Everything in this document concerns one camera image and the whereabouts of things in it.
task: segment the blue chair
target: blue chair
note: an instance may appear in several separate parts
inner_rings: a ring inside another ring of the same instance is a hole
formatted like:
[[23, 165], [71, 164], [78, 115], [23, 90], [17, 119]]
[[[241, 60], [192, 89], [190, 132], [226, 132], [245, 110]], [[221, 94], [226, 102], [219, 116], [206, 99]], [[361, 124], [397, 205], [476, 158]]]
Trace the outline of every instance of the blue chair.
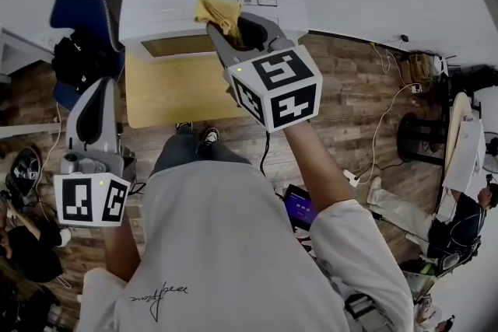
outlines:
[[[119, 80], [125, 68], [125, 48], [117, 40], [117, 22], [106, 0], [55, 0], [50, 26], [72, 29], [84, 26], [96, 38], [111, 45], [115, 51], [111, 77], [116, 82]], [[55, 84], [53, 96], [66, 110], [71, 110], [79, 99], [75, 88], [63, 82]]]

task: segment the purple screen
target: purple screen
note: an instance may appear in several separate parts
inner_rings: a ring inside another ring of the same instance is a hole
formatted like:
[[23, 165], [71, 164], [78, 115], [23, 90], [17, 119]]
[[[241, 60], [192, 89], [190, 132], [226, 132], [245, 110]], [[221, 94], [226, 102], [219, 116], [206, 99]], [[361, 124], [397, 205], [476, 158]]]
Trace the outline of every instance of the purple screen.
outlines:
[[300, 195], [291, 193], [286, 201], [286, 210], [289, 216], [298, 218], [302, 222], [311, 224], [317, 211], [315, 210], [311, 200], [301, 197]]

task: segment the white pants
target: white pants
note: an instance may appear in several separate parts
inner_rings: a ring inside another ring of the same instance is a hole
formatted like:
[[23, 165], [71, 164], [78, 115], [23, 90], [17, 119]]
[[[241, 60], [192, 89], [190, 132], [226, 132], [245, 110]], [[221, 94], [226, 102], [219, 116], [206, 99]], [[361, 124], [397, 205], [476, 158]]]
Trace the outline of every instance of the white pants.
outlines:
[[429, 230], [434, 220], [432, 215], [428, 215], [415, 204], [382, 188], [372, 193], [370, 209], [394, 225], [410, 232], [422, 252], [427, 255]]

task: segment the yellow cloth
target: yellow cloth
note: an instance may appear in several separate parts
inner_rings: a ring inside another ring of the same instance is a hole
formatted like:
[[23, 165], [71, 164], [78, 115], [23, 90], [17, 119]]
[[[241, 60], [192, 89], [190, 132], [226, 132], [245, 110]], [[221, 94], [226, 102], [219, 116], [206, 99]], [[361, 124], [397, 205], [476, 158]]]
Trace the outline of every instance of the yellow cloth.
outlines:
[[194, 21], [217, 24], [223, 35], [232, 37], [236, 44], [242, 46], [242, 34], [237, 26], [241, 11], [242, 4], [234, 0], [197, 0]]

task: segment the sneaker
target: sneaker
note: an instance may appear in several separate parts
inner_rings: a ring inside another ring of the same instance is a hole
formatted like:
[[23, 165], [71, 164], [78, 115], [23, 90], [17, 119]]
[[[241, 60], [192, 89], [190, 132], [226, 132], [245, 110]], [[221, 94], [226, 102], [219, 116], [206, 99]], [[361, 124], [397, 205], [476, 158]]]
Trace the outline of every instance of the sneaker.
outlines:
[[368, 190], [368, 195], [366, 196], [366, 202], [368, 202], [369, 204], [375, 203], [372, 196], [374, 195], [375, 190], [381, 188], [381, 183], [382, 179], [379, 176], [374, 177], [372, 184], [370, 185], [370, 189]]
[[176, 124], [175, 126], [177, 128], [177, 131], [178, 131], [178, 129], [182, 128], [183, 126], [185, 126], [186, 128], [190, 128], [190, 129], [194, 128], [194, 124], [192, 122], [181, 122], [180, 124]]
[[209, 147], [213, 142], [219, 141], [219, 130], [217, 128], [207, 128], [202, 134], [202, 147]]
[[61, 244], [58, 246], [60, 248], [66, 246], [68, 242], [71, 240], [71, 230], [70, 229], [62, 229], [59, 231], [61, 234]]

